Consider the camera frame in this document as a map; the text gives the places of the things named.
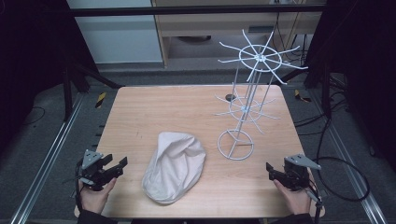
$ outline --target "person's right hand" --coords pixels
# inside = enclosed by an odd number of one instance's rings
[[[108,194],[116,185],[117,178],[113,178],[110,182],[107,183],[104,189],[100,191],[94,191],[89,187],[83,187],[81,181],[78,181],[81,205],[82,209],[94,212],[97,214],[102,214],[103,209],[105,208],[105,204],[107,202]]]
[[[285,188],[278,180],[274,180],[276,188],[282,193],[286,200],[286,205],[294,214],[309,213],[311,207],[311,198],[306,193],[305,189],[299,191],[291,191]]]

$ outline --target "black horizontal bar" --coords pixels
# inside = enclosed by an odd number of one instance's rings
[[[113,7],[73,8],[70,10],[49,10],[45,14],[73,17],[143,16],[175,14],[222,14],[260,12],[318,12],[336,10],[341,7],[327,5],[241,5],[241,6],[194,6],[194,7]]]

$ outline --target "aluminum floor strip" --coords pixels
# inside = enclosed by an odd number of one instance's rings
[[[64,122],[60,131],[58,132],[54,142],[52,143],[52,146],[49,149],[49,153],[47,154],[46,159],[44,159],[40,169],[35,176],[32,185],[30,186],[25,197],[23,198],[21,205],[18,207],[17,211],[14,213],[12,219],[10,220],[11,224],[24,224],[29,217],[32,208],[35,205],[35,201],[37,200],[38,195],[43,189],[50,170],[55,163],[59,152],[62,149],[64,140],[66,139],[71,127],[73,126],[74,121],[76,120],[77,114],[81,109],[83,99],[84,94],[79,93],[73,105],[74,110],[70,116],[70,119]]]
[[[318,95],[318,93],[312,90],[308,90],[308,92],[312,96],[312,100],[316,104],[319,112],[323,113],[323,110],[320,106],[320,100],[319,100],[320,96]],[[332,142],[335,145],[335,151],[339,156],[339,158],[355,165],[355,162],[352,160],[351,156],[347,152],[347,148],[343,144],[340,135],[338,134],[336,128],[334,127],[334,125],[332,125],[332,123],[330,123],[328,132],[331,136]],[[363,195],[365,192],[365,183],[363,178],[360,175],[357,175],[357,173],[354,172],[353,169],[349,166],[346,168],[346,173],[349,176],[349,180],[351,181],[352,186],[355,189],[355,192],[358,195]],[[361,202],[361,204],[364,210],[366,211],[367,217],[370,219],[372,223],[374,224],[388,223],[372,193],[370,193],[369,196]]]

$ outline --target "white cloth bag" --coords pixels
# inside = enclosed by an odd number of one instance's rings
[[[198,181],[205,155],[191,134],[160,133],[158,148],[143,177],[143,190],[157,203],[174,203]]]

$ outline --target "white wire rack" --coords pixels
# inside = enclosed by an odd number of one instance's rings
[[[220,63],[235,63],[238,62],[236,67],[235,79],[233,82],[233,93],[227,100],[224,100],[218,96],[216,96],[219,100],[229,104],[229,111],[224,113],[218,113],[216,115],[227,115],[231,114],[235,119],[238,120],[236,127],[234,129],[229,129],[223,132],[218,139],[218,149],[219,152],[230,160],[241,161],[249,157],[254,149],[254,142],[248,133],[242,131],[242,126],[245,122],[252,122],[257,127],[260,133],[264,133],[264,131],[260,128],[257,120],[261,116],[265,116],[270,119],[279,119],[276,117],[272,117],[263,113],[263,106],[266,104],[270,104],[275,99],[266,101],[267,93],[271,87],[271,83],[273,79],[276,78],[280,83],[286,85],[287,83],[282,81],[281,78],[276,74],[276,70],[282,65],[297,68],[297,69],[305,69],[306,67],[298,67],[291,65],[290,63],[283,63],[282,54],[297,50],[299,47],[294,49],[284,50],[277,52],[276,50],[269,47],[269,43],[273,37],[274,32],[271,33],[265,45],[252,45],[245,34],[245,31],[242,30],[242,34],[245,37],[248,45],[242,49],[225,45],[219,42],[223,47],[229,49],[236,49],[239,51],[239,58],[235,60],[222,61],[219,60]],[[245,94],[239,94],[236,89],[236,80],[238,78],[239,73],[239,65],[240,63],[250,69],[250,74],[247,78],[247,91]],[[257,87],[260,83],[262,73],[271,73],[271,79],[269,85],[267,86],[267,90],[261,101],[255,100],[255,94]],[[221,148],[222,140],[225,134],[231,136],[233,144],[231,144],[231,148],[229,148],[228,152],[226,152],[223,148]],[[246,153],[242,156],[234,156],[234,150],[237,147],[247,147]]]

